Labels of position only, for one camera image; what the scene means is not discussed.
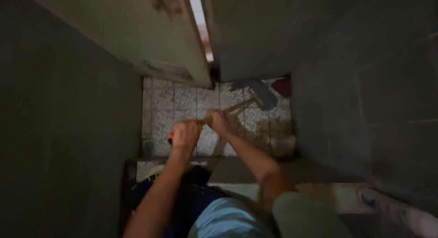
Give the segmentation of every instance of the gray wall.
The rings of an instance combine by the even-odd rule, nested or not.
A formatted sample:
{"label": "gray wall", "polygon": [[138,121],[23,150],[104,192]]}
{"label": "gray wall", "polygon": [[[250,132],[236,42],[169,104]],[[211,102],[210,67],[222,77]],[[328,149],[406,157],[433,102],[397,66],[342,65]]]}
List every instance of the gray wall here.
{"label": "gray wall", "polygon": [[359,0],[292,72],[300,152],[438,215],[438,0]]}
{"label": "gray wall", "polygon": [[116,237],[139,75],[32,0],[0,22],[0,236]]}

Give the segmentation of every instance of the person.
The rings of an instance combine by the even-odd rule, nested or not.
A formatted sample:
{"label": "person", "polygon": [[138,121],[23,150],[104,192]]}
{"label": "person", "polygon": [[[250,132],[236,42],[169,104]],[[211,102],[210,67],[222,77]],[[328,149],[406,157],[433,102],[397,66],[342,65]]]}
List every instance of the person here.
{"label": "person", "polygon": [[208,114],[213,118],[209,126],[233,147],[260,185],[263,199],[272,204],[280,234],[243,202],[207,186],[209,175],[201,168],[186,172],[202,129],[189,120],[175,124],[172,151],[162,171],[137,187],[141,197],[123,237],[351,237],[329,207],[299,194],[275,160],[239,137],[222,111]]}

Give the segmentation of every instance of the dark blue shorts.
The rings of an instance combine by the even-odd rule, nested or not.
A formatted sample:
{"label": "dark blue shorts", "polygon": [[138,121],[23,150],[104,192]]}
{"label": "dark blue shorts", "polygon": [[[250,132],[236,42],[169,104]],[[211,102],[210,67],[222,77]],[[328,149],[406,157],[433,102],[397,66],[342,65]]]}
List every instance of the dark blue shorts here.
{"label": "dark blue shorts", "polygon": [[[157,176],[152,175],[134,186],[131,191],[134,210],[140,204]],[[211,202],[219,198],[230,197],[219,188],[206,185],[210,176],[210,172],[200,166],[194,166],[183,175],[172,216],[164,231],[164,237],[187,237],[196,219]]]}

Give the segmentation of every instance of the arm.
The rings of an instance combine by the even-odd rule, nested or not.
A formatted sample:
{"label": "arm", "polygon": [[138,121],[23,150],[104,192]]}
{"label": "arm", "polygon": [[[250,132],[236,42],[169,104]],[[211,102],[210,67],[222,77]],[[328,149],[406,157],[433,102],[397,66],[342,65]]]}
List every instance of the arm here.
{"label": "arm", "polygon": [[195,120],[175,125],[173,148],[166,166],[135,210],[123,234],[124,238],[162,237],[170,219],[181,177],[201,129]]}
{"label": "arm", "polygon": [[234,133],[222,111],[212,110],[209,114],[213,117],[210,127],[233,147],[248,166],[266,200],[274,202],[284,192],[297,191],[275,160]]}

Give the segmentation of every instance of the tiled floor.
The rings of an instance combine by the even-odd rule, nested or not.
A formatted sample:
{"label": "tiled floor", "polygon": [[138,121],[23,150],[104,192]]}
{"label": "tiled floor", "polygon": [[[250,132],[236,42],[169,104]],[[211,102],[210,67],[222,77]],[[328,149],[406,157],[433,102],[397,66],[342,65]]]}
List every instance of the tiled floor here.
{"label": "tiled floor", "polygon": [[[276,79],[263,80],[270,85]],[[172,81],[146,77],[143,82],[142,139],[144,156],[168,156],[167,142],[173,125],[185,119],[204,118],[207,109],[226,109],[250,95],[248,88],[229,91],[230,83],[222,83],[215,90],[189,87]],[[269,87],[278,98],[271,111],[261,111],[252,104],[244,111],[228,114],[233,128],[273,157],[290,153],[292,124],[290,102]],[[204,125],[194,156],[236,156],[233,148],[207,125]]]}

